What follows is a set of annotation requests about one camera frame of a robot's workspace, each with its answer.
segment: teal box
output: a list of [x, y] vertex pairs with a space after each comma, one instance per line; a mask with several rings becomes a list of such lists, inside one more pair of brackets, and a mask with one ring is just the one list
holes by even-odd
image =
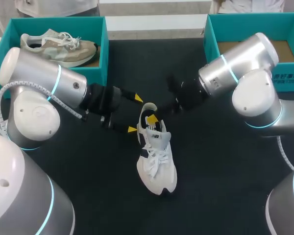
[[71, 70], [84, 75], [89, 84], [106, 85], [108, 72], [109, 39], [104, 17], [59, 17], [11, 19], [0, 41], [0, 67], [12, 47], [20, 47], [23, 33], [31, 36], [44, 34], [49, 28], [68, 32], [72, 37], [92, 41], [100, 46], [99, 67], [77, 67]]
[[[294, 12], [217, 14], [208, 15], [206, 22], [204, 49], [207, 62], [220, 56], [219, 42], [240, 42], [257, 32], [273, 41], [286, 41], [294, 56]], [[283, 56], [279, 52], [278, 55], [280, 59]], [[294, 62], [277, 64], [272, 70], [272, 79], [278, 92], [294, 92]]]

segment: shoelace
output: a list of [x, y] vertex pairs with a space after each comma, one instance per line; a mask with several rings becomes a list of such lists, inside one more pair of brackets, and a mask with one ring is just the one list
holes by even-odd
[[73, 38], [69, 33], [67, 32], [61, 32], [59, 33], [59, 37], [64, 37], [62, 40], [62, 43], [59, 44], [59, 46], [68, 46], [71, 50], [74, 50], [79, 47], [79, 40], [81, 37]]
[[159, 165], [169, 162], [168, 155], [159, 149], [153, 148], [150, 144], [146, 144], [143, 149], [147, 150], [150, 158], [148, 158], [148, 165], [144, 165], [144, 171], [154, 178], [158, 172]]

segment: white sneaker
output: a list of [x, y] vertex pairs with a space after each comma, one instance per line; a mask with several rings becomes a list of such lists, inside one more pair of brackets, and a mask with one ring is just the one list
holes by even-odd
[[40, 36], [22, 34], [21, 48], [67, 68], [85, 64], [98, 50], [97, 44], [91, 41], [73, 38], [67, 32], [58, 33], [52, 29]]
[[160, 195], [165, 189], [174, 191], [177, 175], [170, 146], [171, 133], [167, 132], [163, 121], [147, 122], [155, 110], [155, 104], [146, 103], [137, 124], [138, 141], [142, 146], [137, 170], [145, 186]]

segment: black table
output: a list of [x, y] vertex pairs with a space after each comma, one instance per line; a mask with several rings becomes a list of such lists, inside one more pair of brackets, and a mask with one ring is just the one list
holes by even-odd
[[[201, 39], [110, 41], [108, 83], [160, 105], [172, 97], [168, 74], [191, 79], [205, 63]], [[275, 138], [253, 133], [230, 101], [227, 94], [165, 119], [178, 175], [171, 196], [141, 182], [137, 136], [103, 130], [95, 115], [84, 123], [57, 107], [59, 131], [28, 155], [70, 197], [75, 235], [269, 235], [267, 195], [290, 170]], [[135, 124], [140, 108], [125, 101], [117, 119]], [[283, 143], [294, 164], [294, 140]]]

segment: person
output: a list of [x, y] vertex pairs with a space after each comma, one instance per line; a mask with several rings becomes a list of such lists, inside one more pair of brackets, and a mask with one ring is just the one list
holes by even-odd
[[98, 0], [14, 0], [21, 17], [99, 16]]
[[283, 12], [285, 0], [213, 0], [210, 14]]

